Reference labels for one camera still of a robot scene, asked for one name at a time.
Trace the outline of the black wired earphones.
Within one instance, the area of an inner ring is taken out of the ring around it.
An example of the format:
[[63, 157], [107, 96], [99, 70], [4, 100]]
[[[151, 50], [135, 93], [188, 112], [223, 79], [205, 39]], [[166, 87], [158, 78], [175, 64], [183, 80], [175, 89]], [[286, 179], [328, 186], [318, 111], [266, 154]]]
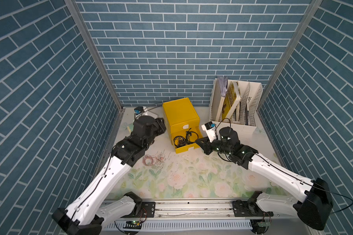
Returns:
[[173, 139], [174, 146], [180, 148], [189, 144], [189, 141], [183, 136], [175, 136]]
[[198, 133], [193, 131], [191, 128], [188, 131], [186, 131], [185, 142], [188, 145], [193, 144], [198, 138], [199, 138]]

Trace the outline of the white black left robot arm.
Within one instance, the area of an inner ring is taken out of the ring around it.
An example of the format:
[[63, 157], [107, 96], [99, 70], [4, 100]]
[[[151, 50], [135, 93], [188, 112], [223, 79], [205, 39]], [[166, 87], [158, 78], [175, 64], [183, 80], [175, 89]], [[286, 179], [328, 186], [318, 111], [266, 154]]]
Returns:
[[66, 208], [56, 209], [53, 220], [68, 235], [98, 235], [103, 227], [123, 216], [139, 216], [142, 199], [133, 192], [109, 205], [102, 206], [102, 203], [145, 155], [155, 138], [165, 131], [165, 121], [161, 117], [135, 119], [133, 131], [113, 147], [103, 169], [74, 202]]

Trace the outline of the yellow plastic drawer cabinet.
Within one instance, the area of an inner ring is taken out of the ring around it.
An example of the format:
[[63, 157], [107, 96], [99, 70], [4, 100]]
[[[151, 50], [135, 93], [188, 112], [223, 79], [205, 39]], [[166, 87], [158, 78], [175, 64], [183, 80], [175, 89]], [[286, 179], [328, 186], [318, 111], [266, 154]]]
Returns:
[[182, 98], [166, 102], [162, 105], [164, 118], [171, 144], [177, 154], [189, 151], [191, 148], [198, 148], [196, 143], [176, 148], [173, 143], [175, 136], [186, 136], [190, 128], [198, 133], [199, 138], [203, 135], [200, 132], [200, 117], [189, 98]]

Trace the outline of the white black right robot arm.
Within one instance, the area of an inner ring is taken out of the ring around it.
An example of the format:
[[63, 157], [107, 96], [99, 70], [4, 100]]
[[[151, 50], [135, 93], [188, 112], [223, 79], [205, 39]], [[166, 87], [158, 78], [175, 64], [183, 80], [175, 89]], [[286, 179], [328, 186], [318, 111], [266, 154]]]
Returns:
[[241, 144], [237, 132], [229, 126], [217, 131], [216, 125], [208, 122], [202, 125], [202, 129], [207, 136], [197, 139], [195, 143], [204, 154], [224, 154], [226, 161], [262, 175], [291, 195], [270, 196], [256, 191], [248, 200], [249, 203], [254, 203], [263, 212], [295, 216], [315, 230], [324, 230], [333, 208], [332, 195], [326, 181], [306, 178], [269, 160], [258, 150]]

